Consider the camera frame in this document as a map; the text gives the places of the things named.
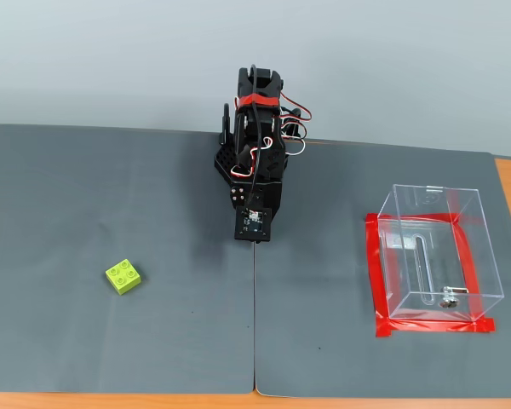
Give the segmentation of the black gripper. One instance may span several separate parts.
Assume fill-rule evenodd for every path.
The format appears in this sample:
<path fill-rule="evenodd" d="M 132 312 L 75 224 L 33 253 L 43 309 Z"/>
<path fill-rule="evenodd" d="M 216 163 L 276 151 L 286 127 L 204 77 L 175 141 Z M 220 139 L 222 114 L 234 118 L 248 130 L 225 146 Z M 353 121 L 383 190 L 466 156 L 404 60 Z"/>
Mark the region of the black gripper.
<path fill-rule="evenodd" d="M 236 182 L 230 186 L 236 231 L 270 231 L 281 203 L 282 182 Z"/>

